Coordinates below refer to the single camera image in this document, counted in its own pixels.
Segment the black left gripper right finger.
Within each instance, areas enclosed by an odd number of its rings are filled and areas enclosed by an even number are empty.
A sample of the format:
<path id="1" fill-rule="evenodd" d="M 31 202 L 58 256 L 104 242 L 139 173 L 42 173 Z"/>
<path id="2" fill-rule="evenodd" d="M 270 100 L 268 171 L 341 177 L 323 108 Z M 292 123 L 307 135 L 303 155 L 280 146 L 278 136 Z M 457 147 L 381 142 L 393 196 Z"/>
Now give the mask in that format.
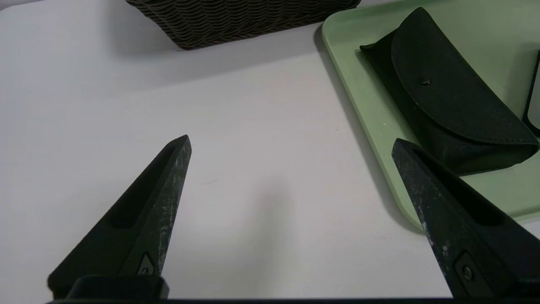
<path id="1" fill-rule="evenodd" d="M 538 298 L 540 243 L 416 144 L 392 158 L 455 298 Z"/>

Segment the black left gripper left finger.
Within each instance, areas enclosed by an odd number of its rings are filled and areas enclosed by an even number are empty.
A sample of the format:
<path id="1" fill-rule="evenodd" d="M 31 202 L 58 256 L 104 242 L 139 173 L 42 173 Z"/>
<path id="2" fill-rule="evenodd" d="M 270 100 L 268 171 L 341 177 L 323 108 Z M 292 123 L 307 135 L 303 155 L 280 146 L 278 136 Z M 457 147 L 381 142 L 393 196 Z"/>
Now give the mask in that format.
<path id="1" fill-rule="evenodd" d="M 49 275 L 54 300 L 164 300 L 162 278 L 192 154 L 170 141 Z"/>

